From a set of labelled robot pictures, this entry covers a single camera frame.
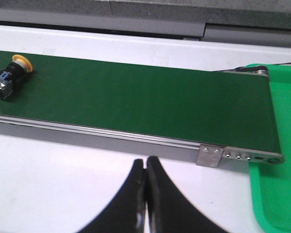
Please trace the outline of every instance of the white table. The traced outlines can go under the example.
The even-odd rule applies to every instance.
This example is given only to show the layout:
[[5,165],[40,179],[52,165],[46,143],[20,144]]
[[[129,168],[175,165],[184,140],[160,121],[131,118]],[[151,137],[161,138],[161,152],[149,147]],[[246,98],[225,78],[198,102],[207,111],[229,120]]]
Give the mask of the white table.
[[[291,49],[0,26],[0,50],[199,70],[291,62]],[[108,204],[140,151],[90,135],[0,123],[0,233],[72,233]],[[155,155],[194,160],[169,147]],[[161,158],[191,203],[231,233],[262,233],[246,162],[218,168]]]

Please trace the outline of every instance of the white surface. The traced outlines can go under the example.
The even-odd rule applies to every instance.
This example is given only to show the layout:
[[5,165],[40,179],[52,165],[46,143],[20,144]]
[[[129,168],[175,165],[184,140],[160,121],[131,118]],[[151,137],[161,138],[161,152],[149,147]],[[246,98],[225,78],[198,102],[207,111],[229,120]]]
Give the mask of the white surface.
[[[4,26],[0,50],[200,70],[291,62],[287,48]],[[111,200],[135,158],[145,157],[0,133],[0,232],[77,231]],[[263,232],[252,212],[246,163],[222,161],[215,169],[161,162],[185,196],[217,224],[231,233]]]

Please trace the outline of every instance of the electrical component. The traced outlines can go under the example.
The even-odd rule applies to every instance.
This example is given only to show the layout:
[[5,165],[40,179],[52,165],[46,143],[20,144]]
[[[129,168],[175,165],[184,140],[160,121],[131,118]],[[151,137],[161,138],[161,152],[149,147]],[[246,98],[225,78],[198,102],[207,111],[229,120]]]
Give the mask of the electrical component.
[[12,57],[12,62],[0,71],[0,99],[5,100],[11,95],[19,81],[33,71],[31,62],[22,55],[16,54]]

